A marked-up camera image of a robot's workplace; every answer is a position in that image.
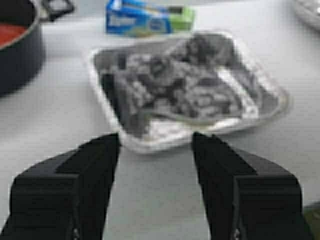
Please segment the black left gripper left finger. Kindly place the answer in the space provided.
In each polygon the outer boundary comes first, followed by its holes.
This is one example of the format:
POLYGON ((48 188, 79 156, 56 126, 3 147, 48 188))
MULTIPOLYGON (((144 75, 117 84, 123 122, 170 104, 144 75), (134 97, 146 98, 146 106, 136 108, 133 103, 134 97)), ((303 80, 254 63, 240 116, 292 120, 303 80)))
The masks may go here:
POLYGON ((1 239, 101 240, 120 149, 106 134, 18 174, 1 239))

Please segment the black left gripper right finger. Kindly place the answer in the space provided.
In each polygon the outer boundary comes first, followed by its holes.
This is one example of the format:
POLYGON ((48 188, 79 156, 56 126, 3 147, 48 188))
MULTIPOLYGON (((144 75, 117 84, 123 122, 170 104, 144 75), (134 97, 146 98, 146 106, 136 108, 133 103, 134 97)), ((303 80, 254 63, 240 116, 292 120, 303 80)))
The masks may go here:
POLYGON ((191 148, 212 240, 312 240, 297 177, 215 135, 191 148))

